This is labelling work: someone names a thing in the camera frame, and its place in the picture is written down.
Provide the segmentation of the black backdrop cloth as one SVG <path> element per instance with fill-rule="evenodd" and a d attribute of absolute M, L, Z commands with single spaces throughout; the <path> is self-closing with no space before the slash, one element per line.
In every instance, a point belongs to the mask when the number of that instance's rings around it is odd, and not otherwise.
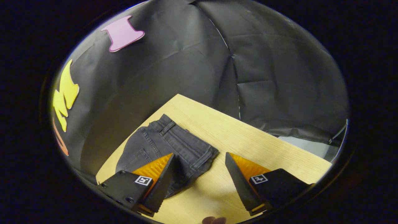
<path fill-rule="evenodd" d="M 344 78 L 306 29 L 253 0 L 148 0 L 88 34 L 59 66 L 51 115 L 91 184 L 115 149 L 175 95 L 273 136 L 339 146 Z"/>

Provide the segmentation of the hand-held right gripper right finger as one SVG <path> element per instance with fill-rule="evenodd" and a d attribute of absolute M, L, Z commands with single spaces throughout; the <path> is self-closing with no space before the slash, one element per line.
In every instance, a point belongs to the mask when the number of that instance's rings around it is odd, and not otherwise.
<path fill-rule="evenodd" d="M 269 170 L 230 152 L 226 152 L 225 166 L 250 216 L 279 209 L 313 185 L 282 168 Z"/>

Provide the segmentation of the dark grey jeans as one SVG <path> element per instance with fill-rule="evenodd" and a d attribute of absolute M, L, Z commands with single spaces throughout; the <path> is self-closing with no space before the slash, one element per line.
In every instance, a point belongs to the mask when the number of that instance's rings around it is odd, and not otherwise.
<path fill-rule="evenodd" d="M 207 172 L 219 150 L 164 114 L 128 138 L 116 171 L 132 172 L 171 153 L 177 157 L 177 165 L 165 198 L 185 190 Z"/>

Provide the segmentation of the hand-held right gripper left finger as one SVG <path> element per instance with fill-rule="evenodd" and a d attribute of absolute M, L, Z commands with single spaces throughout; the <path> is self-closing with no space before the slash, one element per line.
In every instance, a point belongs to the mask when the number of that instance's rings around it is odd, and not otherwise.
<path fill-rule="evenodd" d="M 120 170 L 97 189 L 128 210 L 153 217 L 173 181 L 175 165 L 176 155 L 170 153 L 133 172 Z"/>

